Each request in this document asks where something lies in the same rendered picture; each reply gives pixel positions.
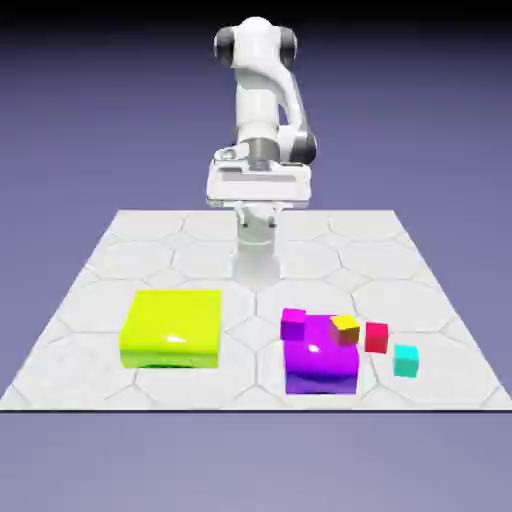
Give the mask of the small magenta cube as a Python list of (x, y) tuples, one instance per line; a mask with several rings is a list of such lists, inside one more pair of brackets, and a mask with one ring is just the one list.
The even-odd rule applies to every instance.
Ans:
[(283, 341), (301, 341), (304, 338), (307, 312), (304, 309), (284, 308), (280, 320), (280, 338)]

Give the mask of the small cyan cube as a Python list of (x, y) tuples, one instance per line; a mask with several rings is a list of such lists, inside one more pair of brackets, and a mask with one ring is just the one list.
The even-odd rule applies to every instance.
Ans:
[(419, 350), (414, 345), (395, 344), (393, 372), (395, 376), (415, 378), (419, 369)]

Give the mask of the small red cube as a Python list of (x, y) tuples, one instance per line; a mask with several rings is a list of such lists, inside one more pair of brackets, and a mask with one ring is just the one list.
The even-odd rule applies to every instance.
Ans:
[(387, 323), (366, 323), (364, 349), (367, 353), (386, 354), (388, 340), (389, 326)]

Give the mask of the large yellow-green box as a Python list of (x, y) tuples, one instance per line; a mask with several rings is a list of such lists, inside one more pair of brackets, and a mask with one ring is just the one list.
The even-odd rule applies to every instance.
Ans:
[(121, 363), (125, 368), (215, 368), (221, 317), (219, 290), (139, 290), (118, 338)]

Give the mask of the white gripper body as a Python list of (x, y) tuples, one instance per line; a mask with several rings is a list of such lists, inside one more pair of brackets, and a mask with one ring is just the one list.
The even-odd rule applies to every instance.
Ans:
[(269, 203), (306, 207), (312, 196), (312, 171), (307, 165), (270, 162), (270, 169), (253, 171), (246, 160), (215, 161), (209, 166), (206, 198), (214, 207)]

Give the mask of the large purple box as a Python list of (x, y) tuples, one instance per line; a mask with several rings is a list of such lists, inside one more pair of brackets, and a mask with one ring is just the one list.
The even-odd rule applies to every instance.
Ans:
[(356, 344), (337, 345), (329, 315), (305, 316), (303, 337), (283, 339), (285, 392), (343, 394), (357, 392), (360, 356)]

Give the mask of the small yellow cube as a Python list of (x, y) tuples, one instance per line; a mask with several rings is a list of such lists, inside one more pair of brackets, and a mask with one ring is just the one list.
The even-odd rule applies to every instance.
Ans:
[(357, 345), (360, 336), (360, 324), (351, 314), (331, 316), (329, 334), (338, 346)]

